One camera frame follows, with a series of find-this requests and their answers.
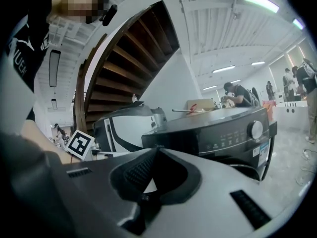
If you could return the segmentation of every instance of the black appliance top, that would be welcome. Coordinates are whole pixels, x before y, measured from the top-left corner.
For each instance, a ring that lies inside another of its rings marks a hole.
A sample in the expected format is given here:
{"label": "black appliance top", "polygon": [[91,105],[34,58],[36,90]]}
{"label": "black appliance top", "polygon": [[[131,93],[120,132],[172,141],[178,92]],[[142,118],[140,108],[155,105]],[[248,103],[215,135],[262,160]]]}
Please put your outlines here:
{"label": "black appliance top", "polygon": [[155,128],[144,135],[173,133],[216,125],[250,115],[262,109],[262,107],[219,109],[211,112],[201,113],[195,116],[168,121],[166,124]]}

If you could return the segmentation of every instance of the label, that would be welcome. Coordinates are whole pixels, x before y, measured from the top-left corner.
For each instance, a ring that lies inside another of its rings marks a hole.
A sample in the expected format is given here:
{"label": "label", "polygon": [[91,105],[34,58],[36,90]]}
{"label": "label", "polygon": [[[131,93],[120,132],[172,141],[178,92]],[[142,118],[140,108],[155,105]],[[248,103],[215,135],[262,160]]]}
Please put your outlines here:
{"label": "label", "polygon": [[258,167],[261,166],[266,161],[267,156],[268,156],[268,142],[260,146],[260,156],[259,156]]}
{"label": "label", "polygon": [[257,156],[258,154],[260,154],[260,147],[253,149],[253,157]]}

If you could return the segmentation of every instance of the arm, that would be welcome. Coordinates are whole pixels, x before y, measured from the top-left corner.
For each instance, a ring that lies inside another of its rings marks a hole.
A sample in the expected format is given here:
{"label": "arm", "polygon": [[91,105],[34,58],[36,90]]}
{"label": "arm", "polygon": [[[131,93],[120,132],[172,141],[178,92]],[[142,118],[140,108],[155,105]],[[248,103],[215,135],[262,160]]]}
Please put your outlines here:
{"label": "arm", "polygon": [[21,136],[25,139],[31,140],[36,143],[41,149],[45,151],[51,151],[58,154],[60,161],[63,164],[70,163],[71,155],[54,146],[39,130],[36,123],[32,120],[26,120],[21,130]]}
{"label": "arm", "polygon": [[232,100],[236,104],[240,104],[243,102],[243,95],[239,95],[237,97],[227,96],[228,99]]}
{"label": "arm", "polygon": [[296,79],[297,79],[297,82],[298,82],[298,93],[301,94],[304,92],[304,89],[303,89],[303,77],[301,76],[300,72],[297,71],[297,74],[296,74]]}

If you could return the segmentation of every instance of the vent grille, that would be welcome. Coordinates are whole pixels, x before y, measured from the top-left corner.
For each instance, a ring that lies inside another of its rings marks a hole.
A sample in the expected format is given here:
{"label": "vent grille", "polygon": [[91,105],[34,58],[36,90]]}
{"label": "vent grille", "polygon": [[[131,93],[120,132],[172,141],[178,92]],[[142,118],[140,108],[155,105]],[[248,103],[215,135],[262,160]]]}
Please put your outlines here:
{"label": "vent grille", "polygon": [[87,175],[89,173],[92,173],[91,169],[89,169],[89,168],[67,171],[67,174],[70,178],[81,177],[81,176]]}
{"label": "vent grille", "polygon": [[271,220],[244,191],[235,191],[230,195],[255,229],[262,227]]}

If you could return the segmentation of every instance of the ceiling light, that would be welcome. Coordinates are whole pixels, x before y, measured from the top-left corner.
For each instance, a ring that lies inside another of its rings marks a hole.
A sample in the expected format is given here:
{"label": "ceiling light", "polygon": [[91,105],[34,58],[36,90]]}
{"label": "ceiling light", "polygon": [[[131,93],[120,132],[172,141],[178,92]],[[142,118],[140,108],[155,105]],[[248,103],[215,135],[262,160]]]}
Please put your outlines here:
{"label": "ceiling light", "polygon": [[213,73],[217,73],[217,72],[221,72],[221,71],[224,71],[224,70],[228,70],[228,69],[233,69],[235,66],[232,65],[230,67],[226,67],[226,68],[223,68],[223,69],[217,69],[217,70],[214,70]]}
{"label": "ceiling light", "polygon": [[251,64],[251,65],[254,66],[254,65],[260,65],[260,64],[265,64],[265,61],[254,62],[254,63]]}
{"label": "ceiling light", "polygon": [[276,4],[272,3],[269,0],[244,0],[244,1],[252,2],[257,5],[260,5],[266,9],[269,9],[270,11],[273,11],[274,13],[277,13],[279,9],[279,7]]}
{"label": "ceiling light", "polygon": [[214,88],[214,87],[217,87],[217,86],[214,85],[214,86],[211,86],[211,87],[207,87],[207,88],[205,88],[203,91],[208,90],[208,89],[212,89],[212,88]]}
{"label": "ceiling light", "polygon": [[299,29],[303,30],[304,26],[297,19],[294,19],[293,24],[296,25]]}
{"label": "ceiling light", "polygon": [[299,50],[302,52],[303,57],[305,58],[304,52],[302,51],[301,47],[299,47]]}
{"label": "ceiling light", "polygon": [[50,67],[49,67],[49,79],[50,87],[56,87],[57,84],[57,70],[60,58],[60,51],[52,50],[50,53]]}
{"label": "ceiling light", "polygon": [[56,99],[52,99],[52,105],[53,105],[53,109],[57,110],[57,102]]}
{"label": "ceiling light", "polygon": [[292,64],[292,67],[294,67],[294,64],[293,64],[293,61],[292,61],[291,57],[289,56],[289,54],[287,54],[287,56],[288,56],[288,59],[290,60],[290,62]]}

